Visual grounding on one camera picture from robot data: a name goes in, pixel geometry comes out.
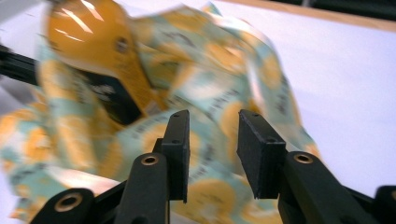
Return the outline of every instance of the patterned cloth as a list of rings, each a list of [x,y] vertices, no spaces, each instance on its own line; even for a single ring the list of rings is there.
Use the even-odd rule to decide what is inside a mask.
[[[169,116],[191,114],[188,203],[172,210],[199,223],[281,223],[276,201],[254,201],[236,157],[238,112],[261,113],[288,150],[318,155],[270,41],[244,21],[180,7],[130,19],[148,79],[168,110],[114,126],[78,71],[39,44],[37,102],[0,120],[0,157],[15,193],[13,216],[31,220],[56,193],[96,194],[127,178],[134,158],[163,137]]]

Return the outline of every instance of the black bracket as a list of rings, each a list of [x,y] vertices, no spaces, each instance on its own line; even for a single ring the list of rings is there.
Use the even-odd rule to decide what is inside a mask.
[[[134,160],[130,176],[94,198],[88,189],[68,189],[52,197],[32,223],[169,223],[169,201],[187,201],[190,163],[188,110],[171,116],[152,153]]]
[[[395,186],[380,188],[373,201],[348,191],[314,155],[288,152],[262,116],[247,110],[239,116],[237,151],[247,180],[255,198],[279,195],[284,223],[396,223]]]
[[[0,75],[37,85],[35,64],[34,59],[13,53],[11,49],[0,45]]]

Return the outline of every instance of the circular hole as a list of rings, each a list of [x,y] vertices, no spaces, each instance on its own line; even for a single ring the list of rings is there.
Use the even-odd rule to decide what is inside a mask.
[[[148,224],[149,221],[146,217],[137,217],[132,220],[131,224]]]
[[[274,142],[277,142],[277,140],[274,137],[269,137],[269,138],[267,138],[267,142],[274,143]]]
[[[67,205],[70,205],[70,204],[75,203],[76,201],[77,201],[76,198],[68,198],[68,199],[63,200],[63,201],[61,202],[61,205],[67,206]]]
[[[312,163],[313,160],[312,158],[305,156],[303,154],[297,154],[294,156],[294,159],[297,160],[300,163]]]
[[[156,161],[155,158],[152,158],[152,157],[145,159],[145,162],[147,162],[147,163],[153,163],[155,161]]]
[[[144,165],[154,165],[158,162],[158,158],[154,156],[147,156],[142,159],[142,164]]]
[[[80,193],[69,193],[66,194],[55,204],[55,211],[67,212],[77,207],[82,202],[82,196]]]

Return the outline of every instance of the white table surface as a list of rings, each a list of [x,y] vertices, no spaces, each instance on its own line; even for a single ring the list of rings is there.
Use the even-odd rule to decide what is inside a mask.
[[[136,16],[180,2],[201,7],[206,0],[118,2]],[[224,16],[248,21],[273,41],[304,126],[343,185],[371,197],[379,186],[396,185],[396,33],[213,3]],[[1,22],[2,43],[35,57],[35,34],[41,33],[43,9],[40,3]],[[3,174],[0,186],[0,223],[18,223],[7,218],[16,197]]]

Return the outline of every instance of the brass insert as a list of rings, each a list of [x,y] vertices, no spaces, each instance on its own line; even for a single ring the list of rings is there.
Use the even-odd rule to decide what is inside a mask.
[[[158,158],[156,156],[147,156],[142,159],[143,165],[154,165],[158,162]]]
[[[82,196],[80,193],[69,193],[66,194],[55,204],[55,211],[67,212],[77,207],[82,202]]]

